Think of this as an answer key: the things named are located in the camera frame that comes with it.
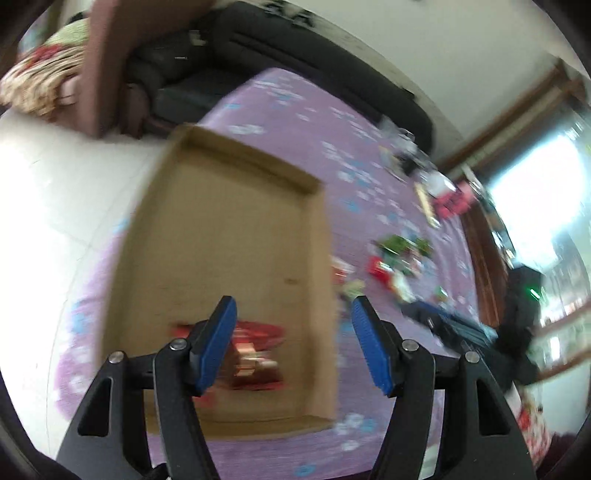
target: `white floor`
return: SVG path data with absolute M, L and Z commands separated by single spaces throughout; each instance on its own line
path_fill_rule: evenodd
M 0 370 L 29 437 L 48 455 L 67 427 L 51 401 L 58 325 L 163 145 L 93 140 L 15 111 L 0 118 Z

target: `floral tablecloth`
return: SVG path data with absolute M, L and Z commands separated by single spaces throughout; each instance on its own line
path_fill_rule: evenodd
M 425 237 L 434 254 L 423 276 L 411 280 L 414 293 L 428 300 L 443 287 L 455 309 L 477 315 L 474 274 L 459 219 L 444 221 L 440 229 L 428 226 L 412 181 L 403 183 L 383 168 L 380 147 L 391 145 L 377 128 L 314 84 L 279 69 L 267 70 L 231 93 L 201 125 L 320 178 L 326 185 L 334 254 L 358 269 L 356 276 L 365 280 L 374 308 L 403 338 L 449 354 L 427 329 L 403 317 L 391 294 L 365 273 L 371 240 L 394 233 Z M 74 305 L 70 321 L 61 327 L 63 353 L 55 394 L 68 418 L 99 368 L 92 358 L 100 344 L 105 294 L 124 235 L 122 226 Z M 347 317 L 340 320 L 337 341 L 339 411 L 334 427 L 281 440 L 208 442 L 223 479 L 324 479 L 371 469 L 394 403 L 373 386 Z M 437 442 L 442 414 L 443 395 L 437 395 L 431 445 Z M 156 437 L 150 438 L 150 447 L 153 461 L 163 461 Z

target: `cardboard box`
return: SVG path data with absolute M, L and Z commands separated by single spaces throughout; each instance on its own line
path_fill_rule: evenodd
M 216 388 L 200 408 L 210 439 L 328 428 L 336 415 L 336 309 L 318 179 L 200 127 L 181 127 L 132 219 L 106 310 L 101 362 L 156 352 L 171 325 L 207 319 L 222 295 L 243 320 L 281 325 L 285 387 Z M 154 421 L 153 398 L 147 420 Z

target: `folded blanket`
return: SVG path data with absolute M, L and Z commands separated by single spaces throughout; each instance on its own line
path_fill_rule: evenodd
M 88 19 L 66 25 L 0 80 L 0 103 L 36 115 L 50 114 L 60 85 L 82 69 Z

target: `silver bolt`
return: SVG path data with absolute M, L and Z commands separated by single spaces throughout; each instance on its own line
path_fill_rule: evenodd
M 109 355 L 110 364 L 118 364 L 125 358 L 125 354 L 121 350 L 117 350 Z
M 477 364 L 480 361 L 480 355 L 476 352 L 466 352 L 466 361 L 470 364 Z
M 402 349 L 405 352 L 416 352 L 418 350 L 418 343 L 414 340 L 403 340 Z
M 187 348 L 187 341 L 184 338 L 175 338 L 170 342 L 171 350 L 185 350 Z

